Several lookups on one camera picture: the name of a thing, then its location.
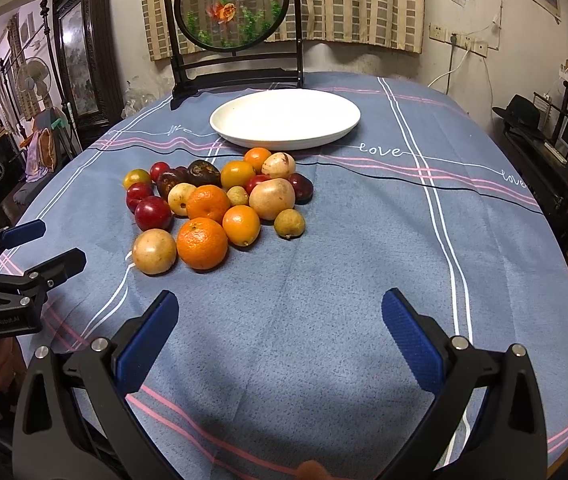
blue tablecloth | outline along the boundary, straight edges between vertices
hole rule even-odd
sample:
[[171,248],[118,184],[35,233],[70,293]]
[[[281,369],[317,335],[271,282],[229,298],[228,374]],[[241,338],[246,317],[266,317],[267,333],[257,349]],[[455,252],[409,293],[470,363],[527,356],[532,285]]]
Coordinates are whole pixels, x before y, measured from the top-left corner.
[[[24,353],[110,336],[172,290],[179,323],[129,402],[180,474],[285,479],[315,459],[336,477],[369,479],[432,400],[382,322],[382,295],[397,286],[450,335],[478,348],[526,346],[552,462],[568,446],[568,269],[535,199],[441,93],[343,73],[308,74],[305,85],[352,100],[362,116],[338,142],[293,154],[315,184],[299,208],[301,238],[286,242],[265,226],[250,250],[230,250],[212,272],[182,262],[160,277],[134,268],[139,230],[122,178],[157,160],[221,168],[241,158],[208,118],[252,90],[205,93],[176,111],[163,98],[64,168],[22,219],[44,219],[46,235],[1,257],[10,273],[75,246],[88,258],[50,295],[46,328],[21,339]],[[478,403],[442,463],[458,455]]]

blue gripper pad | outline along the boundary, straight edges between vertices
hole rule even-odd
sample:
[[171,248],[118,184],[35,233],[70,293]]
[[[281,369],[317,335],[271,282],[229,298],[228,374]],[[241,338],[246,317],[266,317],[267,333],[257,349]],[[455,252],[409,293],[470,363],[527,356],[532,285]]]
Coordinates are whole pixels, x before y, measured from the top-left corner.
[[417,314],[389,290],[382,298],[382,319],[421,389],[437,395],[445,379],[442,356],[417,322]]
[[33,220],[10,228],[1,235],[1,245],[4,249],[12,249],[44,236],[46,224],[41,220]]
[[136,329],[128,344],[116,350],[115,384],[122,396],[139,391],[178,318],[177,298],[162,290],[142,317],[129,319],[122,326],[120,331],[127,328],[126,324]]

goldfish painting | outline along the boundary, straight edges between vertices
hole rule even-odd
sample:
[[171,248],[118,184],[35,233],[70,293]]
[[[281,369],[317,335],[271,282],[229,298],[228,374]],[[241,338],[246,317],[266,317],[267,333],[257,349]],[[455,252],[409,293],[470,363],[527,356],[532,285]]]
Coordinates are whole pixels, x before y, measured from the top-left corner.
[[235,18],[235,4],[222,4],[216,2],[206,7],[206,14],[212,19],[217,20],[220,25],[225,25]]

black hat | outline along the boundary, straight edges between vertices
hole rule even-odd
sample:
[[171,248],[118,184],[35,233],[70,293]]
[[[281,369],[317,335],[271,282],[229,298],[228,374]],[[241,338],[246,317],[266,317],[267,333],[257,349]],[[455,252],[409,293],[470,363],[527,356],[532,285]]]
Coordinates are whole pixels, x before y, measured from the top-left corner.
[[539,110],[525,97],[514,95],[509,105],[504,108],[494,107],[493,112],[499,115],[504,121],[525,134],[544,139],[544,134],[538,130]]

white plate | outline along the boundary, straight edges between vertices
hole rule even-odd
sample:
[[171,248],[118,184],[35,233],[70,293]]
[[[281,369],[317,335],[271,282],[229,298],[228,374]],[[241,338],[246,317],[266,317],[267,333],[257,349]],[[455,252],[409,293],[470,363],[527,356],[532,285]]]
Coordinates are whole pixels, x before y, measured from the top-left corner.
[[238,146],[294,151],[341,139],[360,115],[359,108],[338,95],[287,88],[228,101],[212,113],[210,125]]

